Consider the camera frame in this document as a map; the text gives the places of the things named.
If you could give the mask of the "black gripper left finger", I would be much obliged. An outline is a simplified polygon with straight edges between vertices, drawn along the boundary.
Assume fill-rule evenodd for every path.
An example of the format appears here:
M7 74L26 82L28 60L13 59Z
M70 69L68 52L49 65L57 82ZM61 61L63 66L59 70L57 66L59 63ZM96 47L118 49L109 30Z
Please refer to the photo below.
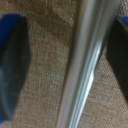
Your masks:
M27 18L4 15L0 19L0 122L12 119L30 62Z

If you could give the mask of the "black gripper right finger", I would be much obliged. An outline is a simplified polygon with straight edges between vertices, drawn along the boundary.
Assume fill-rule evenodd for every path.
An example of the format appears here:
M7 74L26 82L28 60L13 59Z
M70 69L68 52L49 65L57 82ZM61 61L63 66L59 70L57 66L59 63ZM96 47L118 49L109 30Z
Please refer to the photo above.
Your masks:
M106 58L128 105L128 17L116 17L108 38Z

